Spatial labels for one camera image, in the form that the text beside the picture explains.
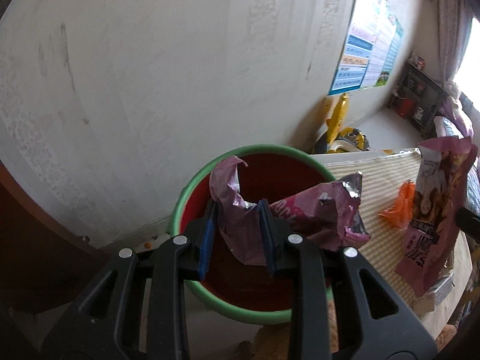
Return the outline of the pink chip bag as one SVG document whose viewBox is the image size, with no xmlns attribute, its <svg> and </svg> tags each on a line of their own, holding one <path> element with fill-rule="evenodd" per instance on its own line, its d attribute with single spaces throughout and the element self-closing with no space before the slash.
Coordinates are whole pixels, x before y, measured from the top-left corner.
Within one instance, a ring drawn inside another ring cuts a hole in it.
<svg viewBox="0 0 480 360">
<path fill-rule="evenodd" d="M 412 219 L 395 273 L 422 297 L 438 280 L 456 243 L 456 212 L 465 203 L 467 176 L 478 147 L 468 137 L 444 136 L 419 144 L 421 164 Z"/>
</svg>

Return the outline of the pink snack wrapper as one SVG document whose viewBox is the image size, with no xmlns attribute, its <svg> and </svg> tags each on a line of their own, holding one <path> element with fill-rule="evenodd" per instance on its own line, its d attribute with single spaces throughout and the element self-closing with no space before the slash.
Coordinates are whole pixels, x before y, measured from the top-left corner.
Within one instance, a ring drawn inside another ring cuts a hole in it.
<svg viewBox="0 0 480 360">
<path fill-rule="evenodd" d="M 264 266 L 259 205 L 240 194 L 238 167 L 246 164 L 237 156 L 220 161 L 210 174 L 209 189 L 219 205 L 220 234 L 232 255 L 245 265 Z M 362 177 L 354 172 L 284 197 L 269 205 L 272 216 L 322 249 L 359 249 L 370 240 L 360 217 Z"/>
</svg>

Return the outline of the green red trash bin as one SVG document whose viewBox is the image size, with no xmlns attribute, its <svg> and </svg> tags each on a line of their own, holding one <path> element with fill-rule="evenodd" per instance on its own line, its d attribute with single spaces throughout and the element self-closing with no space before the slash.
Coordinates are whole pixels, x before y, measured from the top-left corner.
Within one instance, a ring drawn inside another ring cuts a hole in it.
<svg viewBox="0 0 480 360">
<path fill-rule="evenodd" d="M 219 206 L 218 227 L 212 242 L 208 272 L 201 281 L 187 283 L 208 308 L 231 320 L 259 325 L 287 323 L 291 316 L 291 283 L 274 279 L 264 261 L 257 203 L 273 204 L 319 183 L 334 180 L 312 156 L 283 145 L 248 145 L 211 160 L 182 189 L 168 233 L 177 236 L 203 217 L 212 198 L 211 174 L 223 160 L 237 157 L 233 179 L 247 207 L 238 216 Z"/>
</svg>

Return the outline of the orange plastic wrapper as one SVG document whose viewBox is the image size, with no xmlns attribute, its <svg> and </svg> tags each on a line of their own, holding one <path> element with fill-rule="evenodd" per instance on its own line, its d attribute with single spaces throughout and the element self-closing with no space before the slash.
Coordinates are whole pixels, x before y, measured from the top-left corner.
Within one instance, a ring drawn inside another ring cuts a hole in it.
<svg viewBox="0 0 480 360">
<path fill-rule="evenodd" d="M 416 185 L 411 180 L 404 182 L 398 191 L 393 205 L 379 213 L 379 217 L 385 219 L 396 228 L 406 229 L 413 217 L 413 198 Z"/>
</svg>

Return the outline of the checkered table cloth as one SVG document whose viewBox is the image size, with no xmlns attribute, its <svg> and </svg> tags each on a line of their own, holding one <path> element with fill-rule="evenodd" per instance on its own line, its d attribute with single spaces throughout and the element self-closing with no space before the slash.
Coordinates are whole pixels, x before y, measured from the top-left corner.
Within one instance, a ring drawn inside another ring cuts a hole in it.
<svg viewBox="0 0 480 360">
<path fill-rule="evenodd" d="M 417 297 L 412 288 L 395 274 L 395 268 L 403 256 L 404 231 L 389 225 L 379 217 L 379 213 L 394 202 L 402 183 L 416 179 L 421 163 L 419 150 L 397 150 L 391 154 L 383 151 L 316 154 L 313 158 L 337 178 L 353 172 L 363 174 L 360 216 L 371 239 L 360 252 L 403 300 L 412 306 Z M 453 287 L 434 311 L 421 317 L 423 326 L 433 338 L 441 333 L 452 316 L 472 269 L 467 239 L 460 232 L 454 248 Z"/>
</svg>

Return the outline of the plaid bed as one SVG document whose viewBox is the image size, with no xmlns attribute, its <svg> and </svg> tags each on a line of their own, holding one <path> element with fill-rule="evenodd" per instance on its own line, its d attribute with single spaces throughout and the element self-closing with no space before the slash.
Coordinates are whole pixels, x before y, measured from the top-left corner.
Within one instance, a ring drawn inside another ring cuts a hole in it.
<svg viewBox="0 0 480 360">
<path fill-rule="evenodd" d="M 473 124 L 463 111 L 458 98 L 448 95 L 433 118 L 437 137 L 469 137 L 473 141 Z M 479 157 L 471 166 L 467 175 L 465 207 L 479 215 Z"/>
</svg>

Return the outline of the dark shelf rack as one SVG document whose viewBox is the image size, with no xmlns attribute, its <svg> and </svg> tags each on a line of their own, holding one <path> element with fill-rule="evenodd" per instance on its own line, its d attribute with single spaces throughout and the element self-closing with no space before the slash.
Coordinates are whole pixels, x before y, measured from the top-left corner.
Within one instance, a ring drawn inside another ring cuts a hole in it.
<svg viewBox="0 0 480 360">
<path fill-rule="evenodd" d="M 407 120 L 424 139 L 429 139 L 436 135 L 434 117 L 439 116 L 447 97 L 441 85 L 406 61 L 387 107 Z"/>
</svg>

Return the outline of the yellow toy vehicle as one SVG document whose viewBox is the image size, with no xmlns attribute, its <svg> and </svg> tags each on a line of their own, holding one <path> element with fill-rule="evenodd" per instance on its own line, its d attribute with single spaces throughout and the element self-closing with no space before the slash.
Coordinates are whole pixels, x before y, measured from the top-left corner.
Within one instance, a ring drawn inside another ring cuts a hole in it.
<svg viewBox="0 0 480 360">
<path fill-rule="evenodd" d="M 360 151 L 370 151 L 370 147 L 367 137 L 354 127 L 342 129 L 331 143 L 327 140 L 327 132 L 323 133 L 312 149 L 315 155 Z"/>
</svg>

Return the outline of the yellow duck toy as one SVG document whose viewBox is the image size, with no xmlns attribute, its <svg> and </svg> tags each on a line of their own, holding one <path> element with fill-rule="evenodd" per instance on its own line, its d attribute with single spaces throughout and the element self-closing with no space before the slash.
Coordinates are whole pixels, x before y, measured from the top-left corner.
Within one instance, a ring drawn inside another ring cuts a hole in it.
<svg viewBox="0 0 480 360">
<path fill-rule="evenodd" d="M 343 93 L 337 100 L 336 106 L 329 119 L 326 120 L 326 145 L 329 148 L 337 138 L 340 130 L 343 127 L 343 122 L 349 110 L 350 98 L 348 93 Z"/>
</svg>

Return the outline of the pink curtain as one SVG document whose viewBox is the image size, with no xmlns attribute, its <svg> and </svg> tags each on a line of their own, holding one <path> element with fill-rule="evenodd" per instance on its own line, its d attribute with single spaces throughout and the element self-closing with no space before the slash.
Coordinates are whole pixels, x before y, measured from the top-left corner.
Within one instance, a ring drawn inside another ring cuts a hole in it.
<svg viewBox="0 0 480 360">
<path fill-rule="evenodd" d="M 470 39 L 473 11 L 467 0 L 437 0 L 442 82 L 453 80 Z"/>
</svg>

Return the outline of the blue pinyin wall poster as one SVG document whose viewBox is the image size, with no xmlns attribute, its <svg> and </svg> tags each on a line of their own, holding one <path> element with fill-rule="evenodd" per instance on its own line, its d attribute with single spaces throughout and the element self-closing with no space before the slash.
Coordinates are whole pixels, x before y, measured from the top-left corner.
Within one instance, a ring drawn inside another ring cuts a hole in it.
<svg viewBox="0 0 480 360">
<path fill-rule="evenodd" d="M 329 94 L 384 86 L 403 35 L 387 0 L 355 0 Z"/>
</svg>

